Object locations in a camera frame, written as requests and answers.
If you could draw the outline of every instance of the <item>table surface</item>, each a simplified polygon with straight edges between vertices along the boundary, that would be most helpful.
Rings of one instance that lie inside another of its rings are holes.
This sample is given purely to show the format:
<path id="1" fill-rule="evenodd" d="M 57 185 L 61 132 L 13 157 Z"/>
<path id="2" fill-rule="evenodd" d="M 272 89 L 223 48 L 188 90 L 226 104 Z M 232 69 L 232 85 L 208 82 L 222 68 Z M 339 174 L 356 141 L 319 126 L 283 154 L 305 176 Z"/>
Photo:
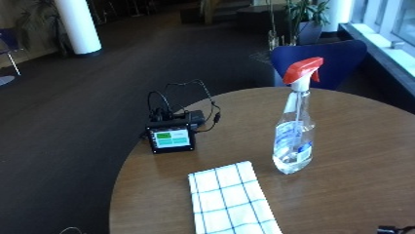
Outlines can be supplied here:
<path id="1" fill-rule="evenodd" d="M 272 162 L 275 124 L 288 88 L 214 97 L 215 128 L 195 150 L 152 155 L 142 140 L 112 190 L 110 233 L 194 233 L 187 174 L 249 161 L 283 233 L 376 233 L 415 225 L 415 115 L 363 97 L 311 90 L 313 159 L 292 175 Z M 208 113 L 200 100 L 187 110 Z"/>

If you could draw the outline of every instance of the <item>spray bottle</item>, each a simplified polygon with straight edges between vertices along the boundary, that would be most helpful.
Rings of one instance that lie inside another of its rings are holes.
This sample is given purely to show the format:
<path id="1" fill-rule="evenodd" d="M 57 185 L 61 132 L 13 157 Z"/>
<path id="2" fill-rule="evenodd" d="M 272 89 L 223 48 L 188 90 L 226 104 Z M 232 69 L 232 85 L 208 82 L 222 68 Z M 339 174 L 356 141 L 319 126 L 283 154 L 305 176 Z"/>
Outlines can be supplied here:
<path id="1" fill-rule="evenodd" d="M 317 68 L 323 58 L 308 58 L 293 63 L 284 73 L 289 84 L 284 114 L 275 127 L 273 163 L 283 174 L 299 171 L 311 161 L 315 123 L 308 115 L 309 78 L 319 81 Z"/>

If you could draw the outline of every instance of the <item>blue chair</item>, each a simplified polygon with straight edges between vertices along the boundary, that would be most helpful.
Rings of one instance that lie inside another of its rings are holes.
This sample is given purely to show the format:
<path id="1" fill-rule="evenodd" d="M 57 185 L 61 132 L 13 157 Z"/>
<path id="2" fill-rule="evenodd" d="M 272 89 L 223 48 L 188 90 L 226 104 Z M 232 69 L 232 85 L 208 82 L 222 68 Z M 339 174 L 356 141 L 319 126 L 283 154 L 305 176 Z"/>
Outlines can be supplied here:
<path id="1" fill-rule="evenodd" d="M 3 42 L 6 46 L 5 49 L 0 49 L 0 56 L 7 55 L 10 63 L 14 66 L 15 72 L 18 75 L 21 75 L 21 72 L 15 67 L 15 64 L 10 55 L 11 52 L 15 52 L 17 50 L 19 50 L 18 41 L 14 36 L 14 32 L 11 28 L 0 28 L 0 40 Z"/>
<path id="2" fill-rule="evenodd" d="M 311 88 L 335 90 L 351 74 L 367 54 L 367 46 L 359 40 L 339 41 L 328 44 L 304 46 L 279 46 L 271 52 L 271 64 L 284 77 L 287 67 L 296 61 L 321 57 L 319 68 L 320 82 L 309 83 Z"/>

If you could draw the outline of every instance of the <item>checkered cloth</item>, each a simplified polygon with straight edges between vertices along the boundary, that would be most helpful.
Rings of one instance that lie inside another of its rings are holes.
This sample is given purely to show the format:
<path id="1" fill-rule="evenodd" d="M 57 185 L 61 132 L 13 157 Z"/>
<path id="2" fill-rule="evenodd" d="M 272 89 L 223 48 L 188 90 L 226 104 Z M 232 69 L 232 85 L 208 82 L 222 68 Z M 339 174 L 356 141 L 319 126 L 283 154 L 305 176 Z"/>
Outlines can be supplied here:
<path id="1" fill-rule="evenodd" d="M 249 162 L 187 177 L 196 234 L 281 234 Z"/>

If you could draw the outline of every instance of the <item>green display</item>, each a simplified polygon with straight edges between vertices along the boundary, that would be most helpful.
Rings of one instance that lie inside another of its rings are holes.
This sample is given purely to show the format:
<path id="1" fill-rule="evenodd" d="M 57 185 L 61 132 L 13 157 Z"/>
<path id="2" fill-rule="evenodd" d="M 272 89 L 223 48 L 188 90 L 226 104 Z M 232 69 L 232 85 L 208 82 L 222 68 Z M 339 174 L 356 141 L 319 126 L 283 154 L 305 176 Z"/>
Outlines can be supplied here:
<path id="1" fill-rule="evenodd" d="M 156 134 L 156 138 L 171 138 L 170 133 Z"/>

